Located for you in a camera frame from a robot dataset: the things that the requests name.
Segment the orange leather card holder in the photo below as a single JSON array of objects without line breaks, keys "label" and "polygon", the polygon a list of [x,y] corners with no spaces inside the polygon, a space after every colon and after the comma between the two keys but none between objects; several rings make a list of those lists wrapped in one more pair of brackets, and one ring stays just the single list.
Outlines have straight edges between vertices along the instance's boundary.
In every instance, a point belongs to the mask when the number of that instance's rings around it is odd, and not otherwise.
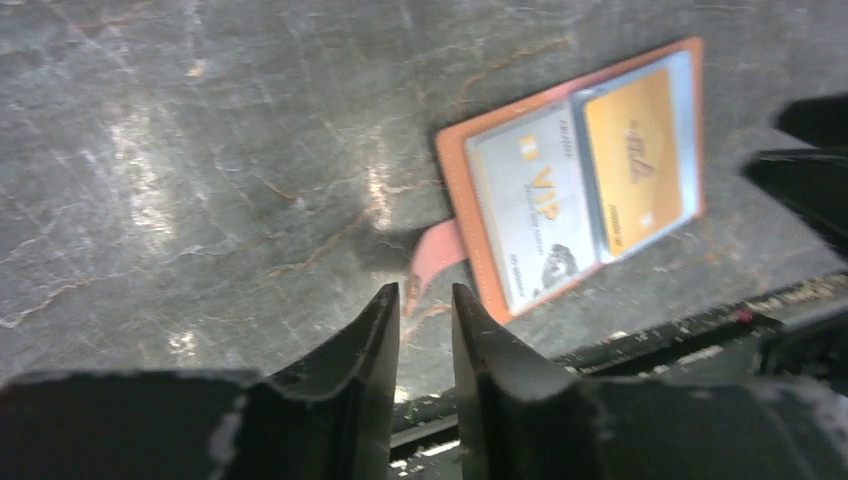
[{"label": "orange leather card holder", "polygon": [[507,323],[699,217],[703,56],[685,38],[439,131],[454,216],[422,235],[408,307],[468,261]]}]

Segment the gold credit card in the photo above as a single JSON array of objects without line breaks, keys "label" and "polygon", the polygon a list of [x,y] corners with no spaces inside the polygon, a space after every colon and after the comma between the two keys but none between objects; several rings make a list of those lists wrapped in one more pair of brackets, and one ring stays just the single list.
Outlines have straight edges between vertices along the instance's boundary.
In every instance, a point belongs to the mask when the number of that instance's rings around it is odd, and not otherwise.
[{"label": "gold credit card", "polygon": [[583,107],[613,256],[684,213],[672,93],[669,70],[660,68]]}]

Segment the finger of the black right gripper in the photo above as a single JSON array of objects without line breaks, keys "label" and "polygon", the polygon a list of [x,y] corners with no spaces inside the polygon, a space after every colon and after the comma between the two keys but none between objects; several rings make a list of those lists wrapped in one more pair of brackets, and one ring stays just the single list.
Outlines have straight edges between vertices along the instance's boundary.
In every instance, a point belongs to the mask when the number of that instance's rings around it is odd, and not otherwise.
[{"label": "finger of the black right gripper", "polygon": [[757,153],[744,177],[812,228],[839,257],[847,257],[847,150]]},{"label": "finger of the black right gripper", "polygon": [[778,114],[775,126],[815,147],[846,147],[847,96],[828,95],[791,102]]}]

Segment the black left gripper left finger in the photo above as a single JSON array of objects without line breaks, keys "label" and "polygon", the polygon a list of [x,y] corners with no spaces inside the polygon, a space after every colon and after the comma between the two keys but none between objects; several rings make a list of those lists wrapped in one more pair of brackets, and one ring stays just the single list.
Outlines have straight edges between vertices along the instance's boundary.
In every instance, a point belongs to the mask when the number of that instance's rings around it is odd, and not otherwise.
[{"label": "black left gripper left finger", "polygon": [[383,479],[399,288],[282,370],[46,370],[1,388],[5,479]]}]

